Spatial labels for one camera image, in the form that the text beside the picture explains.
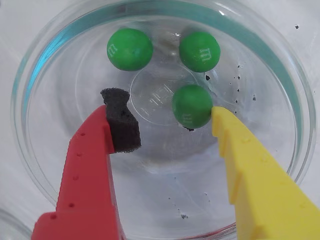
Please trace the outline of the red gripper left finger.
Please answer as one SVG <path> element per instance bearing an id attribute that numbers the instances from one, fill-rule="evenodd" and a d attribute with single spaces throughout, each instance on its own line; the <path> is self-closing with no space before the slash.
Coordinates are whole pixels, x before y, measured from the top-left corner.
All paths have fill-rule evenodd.
<path id="1" fill-rule="evenodd" d="M 130 95 L 101 91 L 98 107 L 73 135 L 67 149 L 54 212 L 34 225 L 34 240 L 124 240 L 110 156 L 141 146 L 139 123 L 129 111 Z"/>

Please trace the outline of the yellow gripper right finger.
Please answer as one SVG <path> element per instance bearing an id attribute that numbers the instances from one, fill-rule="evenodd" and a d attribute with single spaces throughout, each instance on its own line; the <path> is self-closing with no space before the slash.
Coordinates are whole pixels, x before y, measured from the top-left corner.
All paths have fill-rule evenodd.
<path id="1" fill-rule="evenodd" d="M 211 110 L 239 240 L 317 240 L 320 211 L 228 109 Z"/>

